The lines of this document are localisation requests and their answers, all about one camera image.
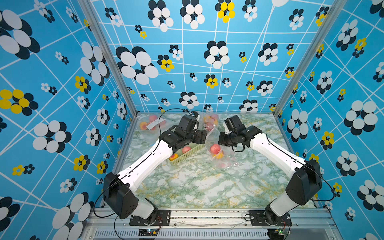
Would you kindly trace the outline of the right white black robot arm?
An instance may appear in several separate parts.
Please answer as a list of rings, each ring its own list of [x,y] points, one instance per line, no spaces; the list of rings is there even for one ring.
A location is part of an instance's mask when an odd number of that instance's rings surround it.
[[[267,157],[279,167],[290,181],[285,191],[269,203],[261,219],[270,226],[287,222],[289,212],[305,205],[322,188],[320,164],[315,160],[305,161],[270,140],[266,133],[255,126],[246,127],[235,115],[224,121],[225,131],[220,132],[218,144],[234,149],[239,144]]]

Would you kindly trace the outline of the clear zip-top bag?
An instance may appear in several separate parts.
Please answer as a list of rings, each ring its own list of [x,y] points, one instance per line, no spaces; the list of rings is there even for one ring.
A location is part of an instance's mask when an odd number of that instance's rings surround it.
[[[161,118],[159,120],[158,115],[149,115],[147,118],[145,118],[143,121],[139,123],[139,128],[142,131],[145,130],[159,130],[159,127],[162,127],[167,124],[167,121],[164,118]]]

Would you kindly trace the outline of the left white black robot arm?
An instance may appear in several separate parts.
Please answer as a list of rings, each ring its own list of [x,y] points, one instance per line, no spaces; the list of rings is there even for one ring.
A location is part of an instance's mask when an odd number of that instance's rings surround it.
[[[152,224],[158,208],[149,200],[140,200],[135,192],[149,174],[163,161],[188,144],[203,145],[207,131],[199,129],[200,114],[193,111],[182,116],[177,125],[160,134],[155,144],[128,168],[104,178],[101,197],[120,218],[137,216]]]

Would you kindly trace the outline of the pale green plastic basket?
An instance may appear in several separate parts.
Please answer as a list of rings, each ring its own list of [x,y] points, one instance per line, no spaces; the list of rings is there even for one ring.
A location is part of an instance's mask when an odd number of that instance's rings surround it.
[[[189,159],[190,157],[193,157],[195,156],[201,149],[203,149],[205,147],[205,145],[202,145],[202,144],[195,144],[195,143],[191,143],[189,145],[187,145],[189,147],[191,147],[192,149],[190,151],[188,151],[187,153],[183,154],[182,153],[182,149],[180,150],[177,150],[176,154],[179,155],[179,157],[177,159],[175,159],[174,161],[170,161],[169,158],[168,158],[168,162],[171,163],[172,166],[176,166],[178,164],[181,164],[183,163],[184,161],[186,161],[187,159]]]

